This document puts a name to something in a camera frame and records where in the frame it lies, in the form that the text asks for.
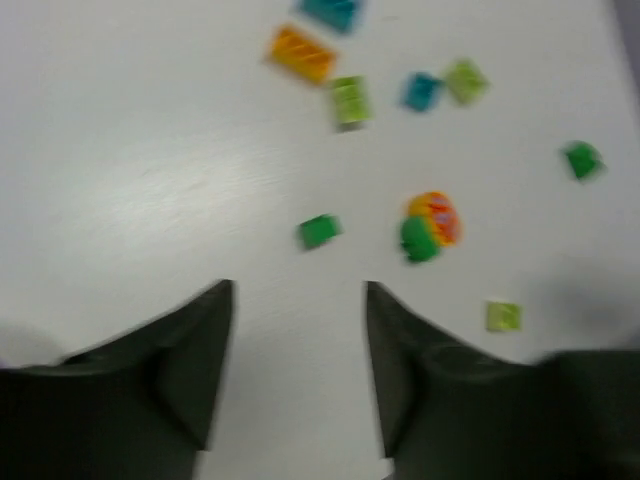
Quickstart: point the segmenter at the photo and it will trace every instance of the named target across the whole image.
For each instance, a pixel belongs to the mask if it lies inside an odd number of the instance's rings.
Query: table surface
[[[365,128],[338,133],[326,90],[265,61],[285,22],[366,76]],[[399,106],[411,72],[459,57],[492,83],[481,102]],[[513,360],[636,327],[639,125],[605,2],[371,0],[341,38],[290,0],[5,0],[0,59],[0,354],[50,360],[237,280],[203,479],[388,473],[364,280]],[[578,139],[608,166],[585,185],[558,154]],[[397,227],[429,190],[464,238],[408,266]],[[322,213],[345,233],[302,253],[295,226]],[[524,307],[521,333],[485,331],[494,297]]]

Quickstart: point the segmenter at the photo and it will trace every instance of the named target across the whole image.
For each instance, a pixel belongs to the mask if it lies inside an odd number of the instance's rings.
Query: light green block
[[[457,61],[444,75],[447,88],[461,105],[478,101],[489,88],[489,81],[469,59]]]
[[[341,125],[359,123],[371,118],[364,77],[336,78],[331,82],[331,93]]]
[[[487,330],[510,332],[521,328],[522,307],[515,303],[487,302]]]

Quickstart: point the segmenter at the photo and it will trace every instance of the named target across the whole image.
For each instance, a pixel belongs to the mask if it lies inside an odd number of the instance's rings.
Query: yellow-green block
[[[515,303],[487,302],[487,330],[511,332],[521,328],[522,307]]]
[[[471,105],[484,95],[489,81],[475,63],[469,59],[458,60],[444,75],[447,88],[460,105]]]

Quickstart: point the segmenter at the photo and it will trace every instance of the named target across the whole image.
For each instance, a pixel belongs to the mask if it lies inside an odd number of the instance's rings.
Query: dark green block
[[[407,259],[410,262],[426,262],[440,253],[440,247],[423,217],[407,218],[402,223],[400,237],[402,238],[402,248],[407,252]]]
[[[319,247],[342,233],[338,219],[326,214],[307,220],[298,228],[302,243],[307,249]]]
[[[604,167],[600,153],[586,142],[569,145],[565,148],[564,154],[578,180],[588,178]]]

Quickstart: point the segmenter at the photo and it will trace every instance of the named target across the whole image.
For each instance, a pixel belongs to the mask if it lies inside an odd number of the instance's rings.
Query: small green cube
[[[342,233],[338,219],[332,215],[320,215],[298,227],[306,249],[316,248]]]
[[[520,330],[522,307],[515,303],[487,302],[487,330],[510,332]]]
[[[471,105],[489,88],[489,81],[469,59],[456,62],[444,75],[447,88],[460,105]]]
[[[586,142],[574,142],[565,148],[563,153],[578,180],[591,177],[604,167],[600,153]]]
[[[440,247],[424,217],[407,218],[400,228],[400,237],[407,260],[411,263],[427,262],[440,253]]]
[[[360,123],[371,118],[364,77],[343,77],[331,82],[331,93],[341,125]]]

